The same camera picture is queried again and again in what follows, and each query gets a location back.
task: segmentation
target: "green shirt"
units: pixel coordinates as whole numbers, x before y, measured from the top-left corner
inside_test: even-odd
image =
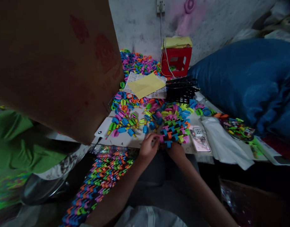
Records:
[[[65,157],[58,141],[38,133],[28,117],[0,113],[0,168],[43,173]]]

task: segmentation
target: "yellow paper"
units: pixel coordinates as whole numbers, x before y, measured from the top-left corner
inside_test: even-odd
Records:
[[[142,79],[128,82],[130,89],[138,97],[138,99],[144,98],[145,96],[163,88],[165,83],[158,79],[154,73],[143,77]]]
[[[166,43],[167,48],[185,48],[187,45],[192,47],[192,42],[189,36],[186,37],[167,37],[164,40],[162,49]]]

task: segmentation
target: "red plastic crate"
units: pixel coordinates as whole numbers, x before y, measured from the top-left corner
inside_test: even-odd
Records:
[[[187,75],[190,60],[191,60],[191,54],[192,54],[192,47],[186,47],[186,48],[167,48],[167,56],[168,59],[171,60],[171,58],[177,58],[176,61],[169,61],[169,66],[175,66],[176,70],[172,71],[173,75],[175,77],[184,77]],[[163,55],[162,55],[162,74],[164,76],[172,76],[171,72],[168,68],[167,63],[167,57],[165,53],[165,48],[163,49]]]

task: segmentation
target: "power outlet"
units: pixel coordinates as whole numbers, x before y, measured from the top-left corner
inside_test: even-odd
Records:
[[[157,13],[165,12],[165,0],[157,0]]]

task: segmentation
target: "smartphone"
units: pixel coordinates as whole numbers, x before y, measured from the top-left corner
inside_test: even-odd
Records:
[[[200,126],[191,125],[189,127],[192,142],[197,152],[210,152],[210,147],[204,137],[204,133]]]

